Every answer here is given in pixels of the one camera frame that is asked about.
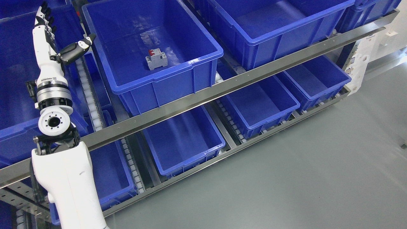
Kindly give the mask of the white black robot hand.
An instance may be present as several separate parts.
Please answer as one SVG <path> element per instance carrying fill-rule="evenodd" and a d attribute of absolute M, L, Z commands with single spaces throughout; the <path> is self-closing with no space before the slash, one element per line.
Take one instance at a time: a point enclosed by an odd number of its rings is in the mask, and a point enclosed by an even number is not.
<path fill-rule="evenodd" d="M 96 34 L 91 33 L 61 49 L 61 51 L 57 51 L 56 26 L 53 25 L 54 17 L 51 16 L 51 11 L 48 3 L 44 1 L 36 12 L 32 29 L 35 58 L 40 69 L 40 75 L 35 81 L 37 87 L 45 84 L 65 84 L 67 86 L 64 66 L 82 57 L 90 49 L 96 38 Z"/>

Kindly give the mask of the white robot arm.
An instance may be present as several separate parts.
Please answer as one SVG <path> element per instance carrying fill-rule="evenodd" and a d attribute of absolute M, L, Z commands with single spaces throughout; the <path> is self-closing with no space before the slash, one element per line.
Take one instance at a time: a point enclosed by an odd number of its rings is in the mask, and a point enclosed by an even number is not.
<path fill-rule="evenodd" d="M 107 229 L 93 179 L 88 147 L 70 120 L 72 97 L 65 80 L 28 81 L 40 110 L 31 162 L 37 182 L 55 204 L 63 229 Z"/>

